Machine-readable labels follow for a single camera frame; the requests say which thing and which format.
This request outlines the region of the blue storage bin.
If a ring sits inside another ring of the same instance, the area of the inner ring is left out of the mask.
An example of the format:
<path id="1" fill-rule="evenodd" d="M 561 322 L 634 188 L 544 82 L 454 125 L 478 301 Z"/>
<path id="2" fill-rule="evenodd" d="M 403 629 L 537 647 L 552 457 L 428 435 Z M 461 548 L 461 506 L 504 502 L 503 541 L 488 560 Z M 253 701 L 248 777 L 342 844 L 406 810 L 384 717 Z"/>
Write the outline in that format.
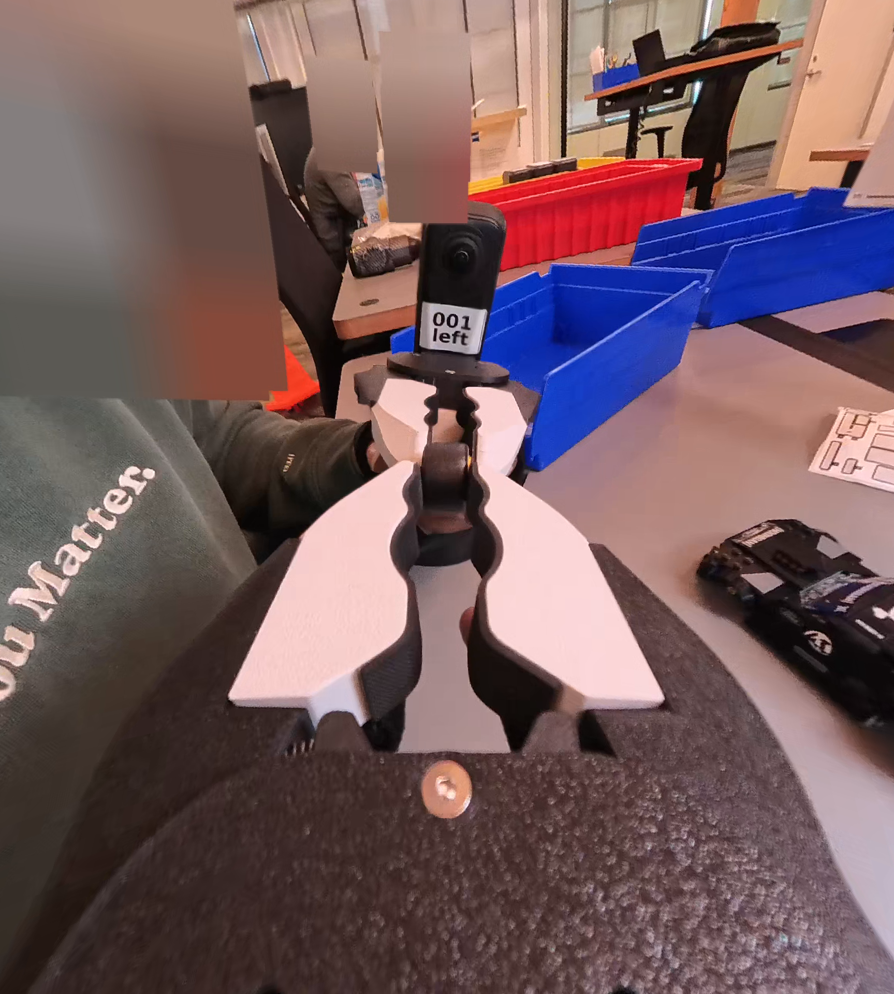
<path id="1" fill-rule="evenodd" d="M 552 465 L 679 365 L 708 278 L 553 264 L 494 293 L 481 356 L 539 396 L 527 469 Z"/>
<path id="2" fill-rule="evenodd" d="M 894 286 L 894 208 L 851 208 L 812 188 L 644 225 L 631 264 L 709 273 L 712 328 Z"/>

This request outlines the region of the wooden office desk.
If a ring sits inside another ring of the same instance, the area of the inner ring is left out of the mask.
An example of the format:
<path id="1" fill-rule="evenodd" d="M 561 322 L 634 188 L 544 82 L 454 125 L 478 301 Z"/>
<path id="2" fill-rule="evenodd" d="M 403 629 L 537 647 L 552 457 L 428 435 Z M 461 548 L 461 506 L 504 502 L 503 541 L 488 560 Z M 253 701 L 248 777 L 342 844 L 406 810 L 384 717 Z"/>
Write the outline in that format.
<path id="1" fill-rule="evenodd" d="M 419 262 L 377 276 L 342 274 L 332 324 L 341 341 L 396 331 L 414 324 Z"/>

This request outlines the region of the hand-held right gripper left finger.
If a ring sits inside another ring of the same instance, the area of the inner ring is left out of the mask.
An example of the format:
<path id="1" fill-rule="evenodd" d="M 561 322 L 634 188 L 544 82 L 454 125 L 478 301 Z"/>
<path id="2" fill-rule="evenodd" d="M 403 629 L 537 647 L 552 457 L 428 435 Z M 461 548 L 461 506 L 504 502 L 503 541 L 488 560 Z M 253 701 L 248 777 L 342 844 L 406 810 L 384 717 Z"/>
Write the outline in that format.
<path id="1" fill-rule="evenodd" d="M 422 505 L 419 466 L 397 463 L 304 532 L 232 704 L 304 709 L 315 725 L 334 712 L 377 722 L 404 704 L 422 666 L 410 578 Z"/>

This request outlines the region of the orange plastic item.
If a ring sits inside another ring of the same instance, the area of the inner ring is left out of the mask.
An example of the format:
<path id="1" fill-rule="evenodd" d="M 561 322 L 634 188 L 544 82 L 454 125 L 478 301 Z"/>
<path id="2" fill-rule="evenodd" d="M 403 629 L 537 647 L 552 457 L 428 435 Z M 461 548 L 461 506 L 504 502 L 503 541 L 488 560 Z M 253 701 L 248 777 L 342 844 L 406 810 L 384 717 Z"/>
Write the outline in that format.
<path id="1" fill-rule="evenodd" d="M 284 351 L 286 389 L 271 391 L 262 402 L 264 410 L 295 419 L 323 416 L 325 412 L 318 382 L 305 370 L 287 345 Z"/>

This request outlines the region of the yellow storage bin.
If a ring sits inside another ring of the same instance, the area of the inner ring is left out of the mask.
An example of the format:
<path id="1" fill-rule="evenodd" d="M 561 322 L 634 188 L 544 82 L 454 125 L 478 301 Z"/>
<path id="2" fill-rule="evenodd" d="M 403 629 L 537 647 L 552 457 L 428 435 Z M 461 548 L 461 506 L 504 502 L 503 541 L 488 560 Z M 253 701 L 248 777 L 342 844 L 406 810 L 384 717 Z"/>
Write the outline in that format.
<path id="1" fill-rule="evenodd" d="M 519 169 L 507 170 L 501 175 L 490 178 L 472 180 L 468 183 L 468 196 L 472 199 L 478 194 L 488 193 L 506 185 L 550 178 L 570 172 L 599 168 L 605 165 L 621 162 L 621 157 L 583 157 L 562 158 L 542 163 L 531 164 Z"/>

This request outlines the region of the red storage bin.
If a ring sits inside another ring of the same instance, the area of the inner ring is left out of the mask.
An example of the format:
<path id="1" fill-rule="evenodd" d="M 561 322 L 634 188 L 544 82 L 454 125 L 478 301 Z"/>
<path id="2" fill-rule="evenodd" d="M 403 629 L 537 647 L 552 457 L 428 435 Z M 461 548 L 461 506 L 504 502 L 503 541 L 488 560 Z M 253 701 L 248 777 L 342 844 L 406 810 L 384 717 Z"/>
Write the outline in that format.
<path id="1" fill-rule="evenodd" d="M 472 201 L 506 221 L 502 269 L 526 267 L 636 242 L 649 223 L 678 217 L 700 159 L 630 159 L 503 185 Z"/>

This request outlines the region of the black lego wheel gold hub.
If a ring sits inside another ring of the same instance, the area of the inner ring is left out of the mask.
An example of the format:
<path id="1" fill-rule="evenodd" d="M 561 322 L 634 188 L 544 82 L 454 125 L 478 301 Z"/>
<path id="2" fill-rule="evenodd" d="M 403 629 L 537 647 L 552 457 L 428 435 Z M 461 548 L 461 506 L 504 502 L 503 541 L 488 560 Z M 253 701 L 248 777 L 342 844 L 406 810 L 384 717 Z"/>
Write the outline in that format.
<path id="1" fill-rule="evenodd" d="M 471 563 L 481 577 L 486 576 L 494 547 L 483 515 L 489 489 L 478 469 L 476 445 L 430 443 L 417 466 L 417 482 L 406 489 L 415 522 L 416 564 Z"/>

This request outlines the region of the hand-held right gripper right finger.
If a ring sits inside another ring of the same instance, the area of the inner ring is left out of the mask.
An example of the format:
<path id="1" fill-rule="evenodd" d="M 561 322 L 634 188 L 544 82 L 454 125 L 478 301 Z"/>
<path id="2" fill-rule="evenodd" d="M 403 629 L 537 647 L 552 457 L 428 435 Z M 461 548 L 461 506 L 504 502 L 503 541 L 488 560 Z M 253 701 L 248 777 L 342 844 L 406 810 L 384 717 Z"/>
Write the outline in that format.
<path id="1" fill-rule="evenodd" d="M 468 677 L 503 727 L 532 727 L 545 712 L 664 703 L 598 548 L 515 481 L 476 464 L 467 514 L 479 575 Z"/>

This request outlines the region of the white sticker sheet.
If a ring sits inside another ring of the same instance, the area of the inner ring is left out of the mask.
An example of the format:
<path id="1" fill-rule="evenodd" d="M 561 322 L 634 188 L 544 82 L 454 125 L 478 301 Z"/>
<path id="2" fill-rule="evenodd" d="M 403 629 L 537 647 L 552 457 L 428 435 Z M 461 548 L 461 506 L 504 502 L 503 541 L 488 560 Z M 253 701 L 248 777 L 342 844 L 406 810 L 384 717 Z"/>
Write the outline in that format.
<path id="1" fill-rule="evenodd" d="M 840 406 L 809 470 L 894 493 L 894 411 L 873 413 Z"/>

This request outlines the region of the person's left forearm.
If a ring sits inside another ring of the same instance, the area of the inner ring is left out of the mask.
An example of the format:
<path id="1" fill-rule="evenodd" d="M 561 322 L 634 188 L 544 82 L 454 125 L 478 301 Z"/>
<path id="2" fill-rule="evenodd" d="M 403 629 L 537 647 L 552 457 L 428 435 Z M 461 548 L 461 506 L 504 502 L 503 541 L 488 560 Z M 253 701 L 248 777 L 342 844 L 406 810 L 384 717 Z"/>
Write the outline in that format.
<path id="1" fill-rule="evenodd" d="M 259 402 L 173 404 L 241 529 L 271 543 L 301 534 L 387 466 L 367 421 L 291 420 Z"/>

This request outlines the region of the black bag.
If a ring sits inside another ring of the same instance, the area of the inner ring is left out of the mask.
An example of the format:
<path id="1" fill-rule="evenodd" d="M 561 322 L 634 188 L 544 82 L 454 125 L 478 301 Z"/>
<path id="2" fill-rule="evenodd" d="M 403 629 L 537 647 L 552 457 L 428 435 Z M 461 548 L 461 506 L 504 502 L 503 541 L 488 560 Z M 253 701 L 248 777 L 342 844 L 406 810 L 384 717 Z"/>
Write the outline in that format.
<path id="1" fill-rule="evenodd" d="M 354 231 L 347 263 L 356 279 L 409 267 L 420 255 L 424 225 L 383 221 Z"/>

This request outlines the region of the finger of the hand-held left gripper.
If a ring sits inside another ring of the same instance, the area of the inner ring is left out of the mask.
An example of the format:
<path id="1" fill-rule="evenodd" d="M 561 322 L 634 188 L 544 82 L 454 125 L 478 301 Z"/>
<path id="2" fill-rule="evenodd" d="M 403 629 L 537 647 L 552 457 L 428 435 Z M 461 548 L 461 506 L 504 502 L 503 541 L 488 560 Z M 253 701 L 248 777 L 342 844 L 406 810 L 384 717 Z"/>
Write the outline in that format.
<path id="1" fill-rule="evenodd" d="M 471 387 L 471 401 L 475 406 L 473 442 L 478 469 L 511 476 L 528 429 L 515 396 L 499 388 Z"/>
<path id="2" fill-rule="evenodd" d="M 430 426 L 428 400 L 436 394 L 431 384 L 386 381 L 370 408 L 373 441 L 386 465 L 421 463 Z"/>

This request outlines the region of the wooden standing desk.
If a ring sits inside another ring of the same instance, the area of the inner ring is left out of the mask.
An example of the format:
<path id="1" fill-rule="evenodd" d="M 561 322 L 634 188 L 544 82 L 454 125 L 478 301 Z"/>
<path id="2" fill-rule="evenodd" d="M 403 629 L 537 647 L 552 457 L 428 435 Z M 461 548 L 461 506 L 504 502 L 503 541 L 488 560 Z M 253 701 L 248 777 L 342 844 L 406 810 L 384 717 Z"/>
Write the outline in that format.
<path id="1" fill-rule="evenodd" d="M 653 74 L 588 93 L 585 100 L 597 102 L 599 116 L 614 113 L 617 106 L 627 108 L 627 158 L 634 158 L 639 140 L 640 108 L 662 103 L 666 83 L 688 85 L 699 81 L 705 90 L 717 84 L 723 95 L 723 106 L 714 112 L 713 120 L 707 123 L 706 133 L 711 137 L 711 148 L 709 154 L 702 158 L 702 167 L 695 174 L 697 183 L 693 187 L 694 209 L 709 210 L 714 205 L 714 189 L 726 173 L 733 121 L 747 77 L 771 59 L 780 59 L 785 53 L 800 50 L 803 44 L 803 39 L 790 40 L 663 68 Z"/>

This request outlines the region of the black lego car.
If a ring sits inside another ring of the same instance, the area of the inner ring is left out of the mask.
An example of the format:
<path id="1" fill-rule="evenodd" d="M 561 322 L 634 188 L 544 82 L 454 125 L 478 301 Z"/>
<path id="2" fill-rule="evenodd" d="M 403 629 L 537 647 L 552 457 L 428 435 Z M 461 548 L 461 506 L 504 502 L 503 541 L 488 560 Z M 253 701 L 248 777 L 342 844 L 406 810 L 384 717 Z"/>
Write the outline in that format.
<path id="1" fill-rule="evenodd" d="M 894 727 L 894 578 L 829 533 L 763 521 L 704 554 L 697 575 L 725 590 L 759 639 L 866 727 Z"/>

